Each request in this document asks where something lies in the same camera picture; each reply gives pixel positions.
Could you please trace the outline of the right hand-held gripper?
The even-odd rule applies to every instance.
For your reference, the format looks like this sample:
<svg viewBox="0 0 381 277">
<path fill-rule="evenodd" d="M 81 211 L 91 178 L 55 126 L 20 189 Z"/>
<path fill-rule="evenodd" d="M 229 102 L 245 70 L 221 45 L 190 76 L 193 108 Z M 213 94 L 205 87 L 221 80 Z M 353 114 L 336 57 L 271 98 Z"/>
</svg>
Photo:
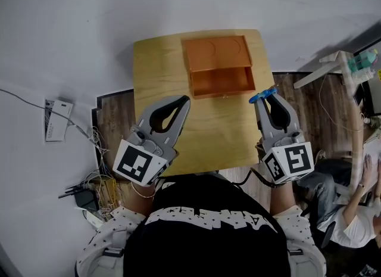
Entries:
<svg viewBox="0 0 381 277">
<path fill-rule="evenodd" d="M 279 94 L 258 99 L 255 105 L 257 125 L 261 131 L 264 156 L 261 164 L 274 185 L 293 182 L 314 170 L 311 143 L 298 130 L 298 116 L 293 106 Z M 276 130 L 286 134 L 274 137 Z"/>
</svg>

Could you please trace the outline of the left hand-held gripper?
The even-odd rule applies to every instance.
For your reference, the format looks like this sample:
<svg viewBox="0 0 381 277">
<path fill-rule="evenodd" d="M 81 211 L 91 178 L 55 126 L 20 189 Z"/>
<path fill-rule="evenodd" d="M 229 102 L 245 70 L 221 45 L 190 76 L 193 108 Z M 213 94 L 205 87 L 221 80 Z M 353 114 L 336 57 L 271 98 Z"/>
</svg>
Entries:
<svg viewBox="0 0 381 277">
<path fill-rule="evenodd" d="M 191 107 L 187 95 L 164 97 L 149 105 L 121 140 L 114 173 L 140 186 L 150 186 L 177 157 L 174 149 Z"/>
</svg>

